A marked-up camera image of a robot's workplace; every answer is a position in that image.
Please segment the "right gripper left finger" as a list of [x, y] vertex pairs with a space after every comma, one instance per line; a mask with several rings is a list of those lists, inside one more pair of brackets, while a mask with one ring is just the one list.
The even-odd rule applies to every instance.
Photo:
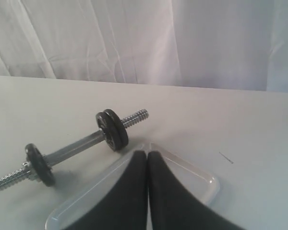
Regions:
[[133, 152], [131, 160], [110, 191], [67, 230], [145, 230], [147, 226], [147, 156]]

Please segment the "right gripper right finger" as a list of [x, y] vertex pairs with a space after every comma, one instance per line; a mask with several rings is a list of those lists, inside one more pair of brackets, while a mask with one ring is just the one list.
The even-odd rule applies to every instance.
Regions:
[[235, 224], [195, 198], [157, 151], [148, 153], [148, 191], [154, 230], [234, 230]]

